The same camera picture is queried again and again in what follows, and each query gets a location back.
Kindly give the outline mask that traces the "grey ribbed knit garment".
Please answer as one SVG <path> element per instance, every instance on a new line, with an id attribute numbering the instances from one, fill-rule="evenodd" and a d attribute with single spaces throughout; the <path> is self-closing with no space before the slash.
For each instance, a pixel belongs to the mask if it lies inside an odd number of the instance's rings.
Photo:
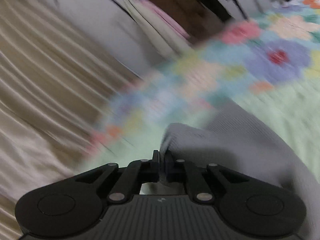
<path id="1" fill-rule="evenodd" d="M 319 239 L 319 183 L 294 151 L 234 101 L 221 105 L 203 129 L 170 124 L 160 147 L 205 167 L 215 163 L 296 193 L 306 205 L 299 235 Z"/>

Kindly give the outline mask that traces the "green floral bedspread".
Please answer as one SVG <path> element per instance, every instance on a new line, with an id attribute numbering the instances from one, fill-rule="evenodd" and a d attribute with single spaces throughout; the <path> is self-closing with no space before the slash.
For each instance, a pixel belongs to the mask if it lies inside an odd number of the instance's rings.
<path id="1" fill-rule="evenodd" d="M 319 0 L 291 0 L 232 25 L 126 87 L 97 120 L 81 170 L 145 159 L 169 124 L 202 128 L 229 99 L 319 176 Z"/>

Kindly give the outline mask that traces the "beige curtain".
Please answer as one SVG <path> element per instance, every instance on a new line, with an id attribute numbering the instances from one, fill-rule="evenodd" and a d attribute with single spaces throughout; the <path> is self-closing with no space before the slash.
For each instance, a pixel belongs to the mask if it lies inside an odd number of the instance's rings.
<path id="1" fill-rule="evenodd" d="M 1 0 L 1 239 L 15 204 L 71 177 L 104 104 L 136 76 L 40 0 Z"/>

